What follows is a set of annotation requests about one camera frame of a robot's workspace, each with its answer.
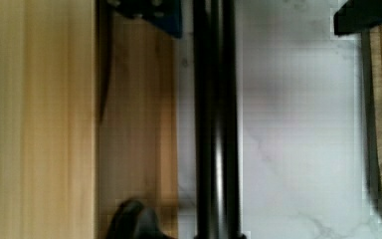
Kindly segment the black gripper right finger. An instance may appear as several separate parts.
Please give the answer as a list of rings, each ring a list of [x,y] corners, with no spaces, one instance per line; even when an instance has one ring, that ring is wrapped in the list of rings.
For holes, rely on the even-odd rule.
[[[335,36],[361,33],[382,25],[382,0],[348,0],[333,16]]]

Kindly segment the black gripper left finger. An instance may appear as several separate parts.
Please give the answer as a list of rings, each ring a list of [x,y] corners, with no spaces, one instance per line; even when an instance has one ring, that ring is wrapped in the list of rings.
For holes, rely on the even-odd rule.
[[[107,0],[118,14],[143,19],[171,37],[183,35],[181,0]]]

